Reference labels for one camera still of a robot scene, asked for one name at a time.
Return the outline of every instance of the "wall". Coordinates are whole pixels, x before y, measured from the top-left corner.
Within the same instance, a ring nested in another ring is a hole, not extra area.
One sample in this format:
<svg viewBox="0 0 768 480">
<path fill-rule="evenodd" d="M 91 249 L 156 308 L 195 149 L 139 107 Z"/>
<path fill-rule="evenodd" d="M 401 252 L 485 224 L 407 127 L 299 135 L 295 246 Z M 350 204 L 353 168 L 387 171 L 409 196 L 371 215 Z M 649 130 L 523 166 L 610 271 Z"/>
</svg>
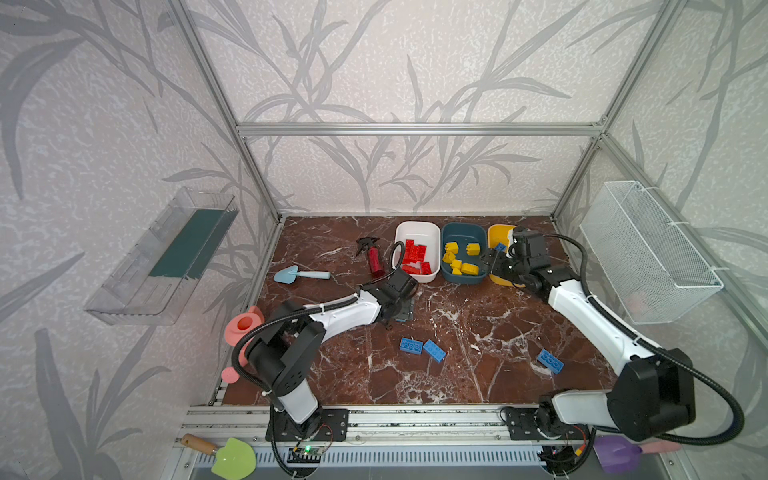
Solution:
<svg viewBox="0 0 768 480">
<path fill-rule="evenodd" d="M 0 7 L 0 477 L 157 478 L 271 220 L 163 2 Z M 83 311 L 181 186 L 240 214 L 174 326 Z"/>
<path fill-rule="evenodd" d="M 662 1 L 187 3 L 239 122 L 590 122 Z M 280 208 L 314 214 L 540 211 L 586 145 L 579 137 L 249 141 Z"/>
<path fill-rule="evenodd" d="M 611 133 L 691 222 L 756 301 L 768 305 L 768 2 L 690 0 Z M 598 155 L 558 219 L 576 232 L 606 180 L 623 180 Z M 617 301 L 596 263 L 590 284 Z M 686 447 L 699 478 L 763 478 L 768 468 L 768 357 L 717 294 L 673 323 L 640 326 L 728 388 L 746 413 L 735 441 Z M 697 383 L 697 421 L 686 435 L 730 424 L 725 403 Z"/>
</svg>

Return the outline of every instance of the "white wire mesh basket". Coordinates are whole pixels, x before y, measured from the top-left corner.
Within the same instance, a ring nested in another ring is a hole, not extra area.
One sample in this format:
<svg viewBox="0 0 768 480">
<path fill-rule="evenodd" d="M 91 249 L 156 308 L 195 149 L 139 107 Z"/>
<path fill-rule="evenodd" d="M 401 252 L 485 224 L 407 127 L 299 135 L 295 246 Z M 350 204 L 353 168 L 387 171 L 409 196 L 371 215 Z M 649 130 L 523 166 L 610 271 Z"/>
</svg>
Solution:
<svg viewBox="0 0 768 480">
<path fill-rule="evenodd" d="M 581 231 L 636 324 L 672 322 L 723 288 L 712 266 L 636 181 L 606 182 Z"/>
</svg>

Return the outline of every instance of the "wooden handle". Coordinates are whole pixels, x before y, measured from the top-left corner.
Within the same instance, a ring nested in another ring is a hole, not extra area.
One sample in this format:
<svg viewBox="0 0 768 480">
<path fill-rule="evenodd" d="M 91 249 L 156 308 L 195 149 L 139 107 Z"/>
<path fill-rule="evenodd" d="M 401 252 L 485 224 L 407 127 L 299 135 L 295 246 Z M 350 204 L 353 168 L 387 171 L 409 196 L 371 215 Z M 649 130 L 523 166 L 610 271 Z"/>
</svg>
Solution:
<svg viewBox="0 0 768 480">
<path fill-rule="evenodd" d="M 216 450 L 219 449 L 216 444 L 208 442 L 207 440 L 203 440 L 200 437 L 196 437 L 189 433 L 181 437 L 181 445 L 189 447 L 193 450 L 197 450 L 198 452 L 202 452 L 205 455 L 213 455 L 216 453 Z"/>
</svg>

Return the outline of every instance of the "brown marble table surface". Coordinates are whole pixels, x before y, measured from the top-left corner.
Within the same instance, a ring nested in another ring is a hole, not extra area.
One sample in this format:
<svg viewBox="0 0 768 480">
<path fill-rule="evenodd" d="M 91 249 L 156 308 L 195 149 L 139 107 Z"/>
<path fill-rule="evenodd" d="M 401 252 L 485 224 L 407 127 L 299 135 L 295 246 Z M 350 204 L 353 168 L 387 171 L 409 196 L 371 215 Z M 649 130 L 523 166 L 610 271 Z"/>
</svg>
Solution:
<svg viewBox="0 0 768 480">
<path fill-rule="evenodd" d="M 547 217 L 291 217 L 277 244 L 270 273 L 257 302 L 264 315 L 289 298 L 299 303 L 338 299 L 371 280 L 356 240 L 380 237 L 385 260 L 395 228 L 407 220 L 442 227 L 449 222 L 523 225 L 554 232 Z M 559 240 L 547 239 L 553 262 L 567 257 Z M 274 273 L 291 265 L 329 270 L 331 280 L 298 278 L 276 283 Z M 555 389 L 609 389 L 615 375 L 603 356 L 562 315 L 537 297 L 490 279 L 457 285 L 440 273 L 421 284 L 412 322 L 374 324 L 325 342 L 312 366 L 310 385 L 324 405 L 396 403 L 535 403 Z M 432 340 L 447 355 L 437 363 L 426 352 L 399 350 L 407 337 Z M 557 375 L 536 356 L 546 349 L 564 363 Z M 244 380 L 227 387 L 225 405 L 264 403 L 259 389 Z"/>
</svg>

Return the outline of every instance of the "robotic arm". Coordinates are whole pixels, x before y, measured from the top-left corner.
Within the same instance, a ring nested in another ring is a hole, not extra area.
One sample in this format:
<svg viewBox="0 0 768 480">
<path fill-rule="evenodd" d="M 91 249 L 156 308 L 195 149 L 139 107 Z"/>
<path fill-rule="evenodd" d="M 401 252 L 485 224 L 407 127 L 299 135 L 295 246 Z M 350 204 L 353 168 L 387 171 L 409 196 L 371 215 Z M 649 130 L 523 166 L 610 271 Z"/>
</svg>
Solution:
<svg viewBox="0 0 768 480">
<path fill-rule="evenodd" d="M 542 396 L 535 413 L 538 431 L 544 437 L 558 438 L 566 425 L 588 424 L 616 429 L 634 441 L 641 441 L 692 423 L 696 413 L 691 373 L 698 379 L 704 375 L 692 369 L 690 358 L 679 349 L 662 352 L 657 343 L 632 329 L 594 296 L 585 295 L 585 284 L 570 268 L 552 266 L 545 235 L 515 228 L 508 253 L 492 250 L 482 261 L 489 265 L 491 273 L 541 297 L 570 320 L 600 350 L 618 380 L 611 391 L 568 390 Z M 303 438 L 313 435 L 322 425 L 323 408 L 306 381 L 320 345 L 357 326 L 376 322 L 386 325 L 402 302 L 413 295 L 416 286 L 417 282 L 398 268 L 377 284 L 364 286 L 358 293 L 332 303 L 300 306 L 287 301 L 255 335 L 246 349 L 246 358 L 269 388 L 265 388 L 265 395 L 278 411 L 287 413 Z M 288 317 L 292 318 L 289 323 L 270 324 Z M 293 335 L 294 340 L 288 343 L 284 333 Z M 238 347 L 235 350 L 236 362 Z M 710 437 L 712 442 L 735 438 L 743 428 L 738 403 L 734 399 L 729 405 L 735 426 Z"/>
</svg>

